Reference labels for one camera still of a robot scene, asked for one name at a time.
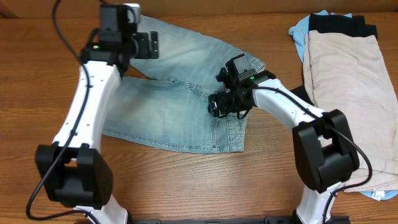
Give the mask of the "light blue denim jeans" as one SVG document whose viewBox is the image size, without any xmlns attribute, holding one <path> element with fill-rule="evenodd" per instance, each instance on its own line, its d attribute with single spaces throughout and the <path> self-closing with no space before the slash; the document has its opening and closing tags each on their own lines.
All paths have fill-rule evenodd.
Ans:
<svg viewBox="0 0 398 224">
<path fill-rule="evenodd" d="M 139 30 L 158 33 L 159 58 L 130 61 L 142 78 L 122 79 L 103 134 L 175 152 L 242 152 L 247 119 L 208 112 L 208 97 L 223 89 L 216 74 L 241 50 L 147 16 Z"/>
</svg>

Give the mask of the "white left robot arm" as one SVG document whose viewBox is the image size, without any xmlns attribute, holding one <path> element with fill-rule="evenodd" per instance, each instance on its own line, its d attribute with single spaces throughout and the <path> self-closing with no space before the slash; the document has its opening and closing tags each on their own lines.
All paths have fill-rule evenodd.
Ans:
<svg viewBox="0 0 398 224">
<path fill-rule="evenodd" d="M 89 40 L 80 53 L 80 77 L 67 117 L 35 163 L 47 197 L 91 223 L 132 223 L 113 192 L 113 173 L 101 156 L 101 135 L 111 98 L 131 58 L 157 59 L 158 34 L 138 32 L 114 42 Z"/>
</svg>

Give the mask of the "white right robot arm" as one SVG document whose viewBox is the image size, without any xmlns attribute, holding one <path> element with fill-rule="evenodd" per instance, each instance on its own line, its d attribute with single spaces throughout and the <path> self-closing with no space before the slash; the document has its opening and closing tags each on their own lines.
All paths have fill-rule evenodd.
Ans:
<svg viewBox="0 0 398 224">
<path fill-rule="evenodd" d="M 294 95 L 271 72 L 246 70 L 235 75 L 222 68 L 216 76 L 224 91 L 210 95 L 208 111 L 224 118 L 248 113 L 256 106 L 291 130 L 296 170 L 305 187 L 299 206 L 290 217 L 269 217 L 266 223 L 349 223 L 349 217 L 331 216 L 339 188 L 359 167 L 346 116 L 326 112 Z"/>
</svg>

